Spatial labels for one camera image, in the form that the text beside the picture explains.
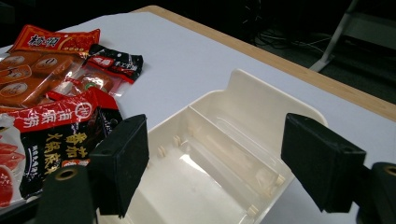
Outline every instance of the wooden table edge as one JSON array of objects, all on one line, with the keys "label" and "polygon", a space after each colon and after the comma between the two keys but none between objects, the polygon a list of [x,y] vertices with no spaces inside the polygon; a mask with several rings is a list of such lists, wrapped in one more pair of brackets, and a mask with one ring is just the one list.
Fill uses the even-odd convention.
[{"label": "wooden table edge", "polygon": [[386,119],[396,121],[396,105],[379,99],[364,91],[352,88],[337,80],[325,77],[320,73],[302,67],[297,63],[290,62],[273,53],[257,48],[251,44],[226,35],[222,32],[214,30],[199,22],[192,21],[186,17],[180,16],[172,11],[158,6],[146,6],[134,10],[132,12],[150,12],[160,16],[166,20],[174,22],[189,30],[194,31],[200,35],[204,35],[221,44],[236,49],[247,56],[250,56],[258,61],[271,65],[287,74],[297,77],[311,85],[314,85],[324,91],[336,95],[342,99],[349,101],[355,105],[359,105],[367,110],[370,110],[377,115]]}]

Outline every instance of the white plastic tray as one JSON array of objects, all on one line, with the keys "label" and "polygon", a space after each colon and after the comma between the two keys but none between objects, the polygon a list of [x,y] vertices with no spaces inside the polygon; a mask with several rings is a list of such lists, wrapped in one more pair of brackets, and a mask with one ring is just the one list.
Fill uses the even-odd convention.
[{"label": "white plastic tray", "polygon": [[312,106],[235,69],[148,132],[150,159],[127,216],[102,223],[260,223],[294,175],[280,159],[287,113]]}]

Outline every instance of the white table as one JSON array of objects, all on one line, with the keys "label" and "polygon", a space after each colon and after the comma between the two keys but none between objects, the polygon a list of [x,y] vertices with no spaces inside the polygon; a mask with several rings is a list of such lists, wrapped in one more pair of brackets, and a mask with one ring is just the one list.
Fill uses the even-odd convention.
[{"label": "white table", "polygon": [[[158,10],[158,14],[169,14],[177,20],[184,20],[191,26],[190,29],[202,26],[161,8],[146,9],[155,10]],[[241,68],[319,110],[329,122],[329,128],[367,151],[366,166],[371,167],[377,161],[396,163],[396,122],[392,112],[392,108],[395,108],[393,105],[384,103],[390,108],[390,112],[388,118],[382,117],[379,115],[381,111],[372,112],[360,105],[352,104],[350,99],[345,100],[335,95],[338,93],[329,93],[302,81],[294,72],[291,72],[293,76],[284,72],[292,69],[298,70],[295,72],[301,74],[314,74],[312,71],[306,71],[308,69],[259,49],[252,52],[257,54],[258,58],[262,58],[255,59],[152,12],[104,16],[63,31],[86,32],[97,28],[101,29],[101,45],[130,54],[143,55],[145,63],[142,76],[134,85],[128,87],[117,101],[125,118],[146,114],[149,129],[205,93],[225,89],[231,71]],[[232,43],[240,42],[207,27],[205,29],[215,32],[217,36],[225,36],[224,38],[228,38]],[[5,52],[8,48],[1,48],[0,52]],[[262,60],[268,60],[272,65],[263,63]],[[281,64],[279,67],[283,67],[284,71],[275,68],[277,64]],[[313,83],[319,83],[319,86],[323,84],[317,80]],[[348,92],[356,91],[342,87],[344,90],[341,91],[346,92],[346,98]],[[295,179],[265,217],[264,223],[352,224],[356,223],[357,209],[357,205],[354,204],[349,214],[320,213],[299,181]]]}]

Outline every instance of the orange snack package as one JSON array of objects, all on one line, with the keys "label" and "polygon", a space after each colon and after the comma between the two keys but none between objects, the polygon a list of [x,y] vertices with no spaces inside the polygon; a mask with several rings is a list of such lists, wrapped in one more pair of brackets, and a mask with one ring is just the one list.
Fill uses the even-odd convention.
[{"label": "orange snack package", "polygon": [[46,92],[79,70],[99,36],[99,29],[61,33],[25,25],[0,62],[0,112],[47,103]]}]

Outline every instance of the snack bag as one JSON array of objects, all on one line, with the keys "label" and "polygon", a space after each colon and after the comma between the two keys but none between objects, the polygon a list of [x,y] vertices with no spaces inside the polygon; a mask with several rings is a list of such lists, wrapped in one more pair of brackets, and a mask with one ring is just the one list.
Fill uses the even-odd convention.
[{"label": "snack bag", "polygon": [[123,84],[134,84],[140,77],[143,56],[132,55],[92,44],[87,62],[73,76],[47,92],[51,100],[60,100],[95,87],[112,96],[121,96]]},{"label": "snack bag", "polygon": [[53,33],[25,25],[0,61],[0,112],[47,103],[45,93],[83,65],[100,30]]},{"label": "snack bag", "polygon": [[90,152],[121,121],[114,98],[96,88],[0,114],[0,213],[39,195],[58,168],[87,165]]}]

